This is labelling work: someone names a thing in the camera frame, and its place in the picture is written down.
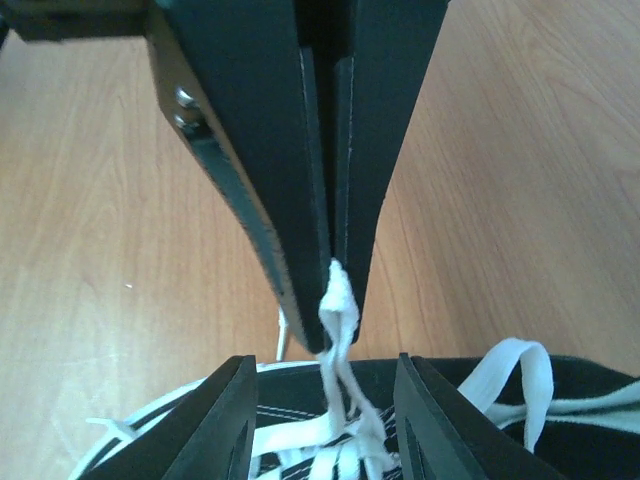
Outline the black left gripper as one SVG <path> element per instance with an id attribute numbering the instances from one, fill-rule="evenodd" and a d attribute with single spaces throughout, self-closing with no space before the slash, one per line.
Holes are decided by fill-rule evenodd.
<path id="1" fill-rule="evenodd" d="M 145 38 L 151 17 L 162 13 L 174 29 L 178 21 L 210 26 L 215 18 L 233 28 L 258 21 L 292 24 L 301 43 L 350 40 L 348 1 L 3 1 L 1 17 L 27 42 L 89 38 Z"/>

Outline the white shoelace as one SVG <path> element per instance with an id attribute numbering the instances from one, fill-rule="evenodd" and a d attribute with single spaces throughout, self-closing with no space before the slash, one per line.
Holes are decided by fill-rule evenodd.
<path id="1" fill-rule="evenodd" d="M 246 479 L 404 478 L 394 407 L 398 359 L 349 362 L 360 315 L 338 261 L 330 264 L 318 315 L 330 347 L 314 361 L 256 364 L 256 426 Z M 502 433 L 537 457 L 534 449 L 554 393 L 552 362 L 541 344 L 508 338 L 478 360 L 429 363 Z M 81 479 L 82 468 L 97 458 L 107 437 L 106 432 L 87 453 L 75 478 Z"/>

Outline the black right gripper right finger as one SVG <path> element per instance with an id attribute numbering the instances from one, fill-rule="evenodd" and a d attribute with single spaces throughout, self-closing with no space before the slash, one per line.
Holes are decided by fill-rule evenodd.
<path id="1" fill-rule="evenodd" d="M 399 356 L 396 431 L 405 479 L 561 479 L 502 433 L 429 363 Z"/>

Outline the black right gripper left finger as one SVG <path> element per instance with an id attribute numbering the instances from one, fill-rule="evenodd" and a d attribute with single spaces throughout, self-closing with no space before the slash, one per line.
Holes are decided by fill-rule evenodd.
<path id="1" fill-rule="evenodd" d="M 246 479 L 258 399 L 256 360 L 233 356 L 201 382 L 127 421 L 95 420 L 107 444 L 81 479 Z"/>

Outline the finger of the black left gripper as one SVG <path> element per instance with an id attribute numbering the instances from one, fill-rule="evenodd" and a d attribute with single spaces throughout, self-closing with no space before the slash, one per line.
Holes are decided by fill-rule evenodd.
<path id="1" fill-rule="evenodd" d="M 445 1 L 351 1 L 334 68 L 333 256 L 364 306 L 376 228 Z"/>
<path id="2" fill-rule="evenodd" d="M 153 1 L 146 38 L 162 112 L 244 227 L 296 339 L 331 260 L 312 51 L 292 1 Z"/>

